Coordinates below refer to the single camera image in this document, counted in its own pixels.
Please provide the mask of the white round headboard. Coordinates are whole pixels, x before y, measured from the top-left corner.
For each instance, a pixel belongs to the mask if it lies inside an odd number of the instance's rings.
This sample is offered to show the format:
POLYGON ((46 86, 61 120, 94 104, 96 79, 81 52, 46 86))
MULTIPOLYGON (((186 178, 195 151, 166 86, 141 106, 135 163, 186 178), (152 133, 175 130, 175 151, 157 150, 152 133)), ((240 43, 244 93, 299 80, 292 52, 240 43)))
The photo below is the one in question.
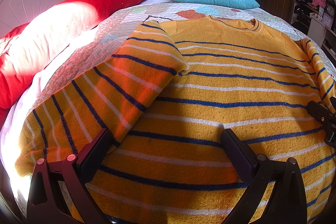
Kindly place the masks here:
POLYGON ((1 0, 1 37, 65 0, 1 0))

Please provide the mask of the white cluttered shelf unit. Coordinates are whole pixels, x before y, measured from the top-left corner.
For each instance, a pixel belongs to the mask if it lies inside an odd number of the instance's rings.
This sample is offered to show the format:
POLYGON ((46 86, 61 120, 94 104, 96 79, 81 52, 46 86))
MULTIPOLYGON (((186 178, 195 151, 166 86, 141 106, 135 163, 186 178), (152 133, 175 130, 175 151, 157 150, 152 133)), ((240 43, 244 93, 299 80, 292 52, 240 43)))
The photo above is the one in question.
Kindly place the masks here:
POLYGON ((312 0, 294 0, 290 24, 314 40, 335 65, 335 17, 324 14, 312 0))

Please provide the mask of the red long pillow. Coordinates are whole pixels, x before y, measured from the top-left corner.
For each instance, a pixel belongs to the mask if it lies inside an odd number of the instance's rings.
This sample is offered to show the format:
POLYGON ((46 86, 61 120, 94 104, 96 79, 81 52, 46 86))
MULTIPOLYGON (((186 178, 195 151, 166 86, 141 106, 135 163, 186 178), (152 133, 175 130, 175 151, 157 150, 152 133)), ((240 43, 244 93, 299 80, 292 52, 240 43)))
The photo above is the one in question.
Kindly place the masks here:
POLYGON ((65 0, 26 24, 1 53, 1 109, 9 109, 68 46, 68 39, 95 28, 114 12, 144 0, 65 0))

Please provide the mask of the small table clock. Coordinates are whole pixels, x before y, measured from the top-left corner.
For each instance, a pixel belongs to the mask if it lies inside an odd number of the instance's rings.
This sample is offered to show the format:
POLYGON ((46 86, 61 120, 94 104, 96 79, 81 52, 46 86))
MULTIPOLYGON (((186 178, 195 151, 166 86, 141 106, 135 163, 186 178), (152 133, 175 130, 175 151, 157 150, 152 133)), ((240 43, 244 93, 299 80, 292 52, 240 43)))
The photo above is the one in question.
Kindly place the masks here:
POLYGON ((335 9, 336 9, 336 3, 335 0, 325 0, 326 6, 325 6, 325 12, 331 16, 335 16, 335 9))

